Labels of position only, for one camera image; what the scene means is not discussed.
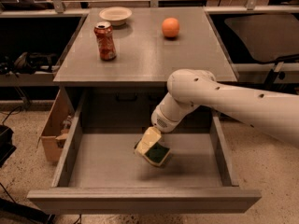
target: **gray tabletop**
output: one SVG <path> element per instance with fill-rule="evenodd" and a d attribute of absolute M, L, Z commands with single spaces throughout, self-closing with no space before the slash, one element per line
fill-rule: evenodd
<path fill-rule="evenodd" d="M 211 71 L 218 81 L 236 81 L 201 7 L 132 8 L 127 23 L 113 31 L 116 59 L 102 61 L 93 27 L 101 19 L 92 8 L 54 79 L 62 85 L 101 82 L 164 82 L 178 69 Z M 176 39 L 164 38 L 165 18 L 179 20 Z"/>

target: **orange fruit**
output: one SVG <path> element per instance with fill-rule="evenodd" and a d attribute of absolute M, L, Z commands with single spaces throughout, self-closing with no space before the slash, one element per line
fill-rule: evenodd
<path fill-rule="evenodd" d="M 165 37 L 173 38 L 178 35 L 179 23 L 178 19 L 168 18 L 162 23 L 162 32 Z"/>

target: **can top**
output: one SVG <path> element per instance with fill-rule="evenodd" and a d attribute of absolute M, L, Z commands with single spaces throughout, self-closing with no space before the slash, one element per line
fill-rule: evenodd
<path fill-rule="evenodd" d="M 95 25 L 95 27 L 99 29 L 106 29 L 109 26 L 111 26 L 111 23 L 109 21 L 100 21 Z"/>

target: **black metal stand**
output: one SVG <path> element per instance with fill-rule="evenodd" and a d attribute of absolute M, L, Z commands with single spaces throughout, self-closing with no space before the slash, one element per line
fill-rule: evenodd
<path fill-rule="evenodd" d="M 15 214 L 17 216 L 26 217 L 33 221 L 38 221 L 44 224 L 51 224 L 55 218 L 55 215 L 47 215 L 44 212 L 28 207 L 25 205 L 10 202 L 8 200 L 0 198 L 0 210 Z"/>

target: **open drawer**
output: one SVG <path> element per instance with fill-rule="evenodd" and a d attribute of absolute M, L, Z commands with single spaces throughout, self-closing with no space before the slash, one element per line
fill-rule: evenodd
<path fill-rule="evenodd" d="M 163 167 L 134 154 L 164 88 L 83 92 L 52 188 L 28 199 L 50 214 L 241 213 L 261 198 L 238 186 L 217 113 L 199 107 L 162 142 Z"/>

